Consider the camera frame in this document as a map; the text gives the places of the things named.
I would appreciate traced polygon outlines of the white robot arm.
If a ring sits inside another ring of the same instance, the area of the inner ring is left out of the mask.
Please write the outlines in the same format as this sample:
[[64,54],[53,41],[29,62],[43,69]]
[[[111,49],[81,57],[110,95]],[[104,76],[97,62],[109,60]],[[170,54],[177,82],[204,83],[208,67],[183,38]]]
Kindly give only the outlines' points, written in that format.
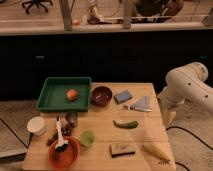
[[213,88],[205,84],[207,78],[208,69],[200,62],[174,68],[166,74],[166,86],[157,95],[165,127],[175,118],[175,108],[186,99],[213,114]]

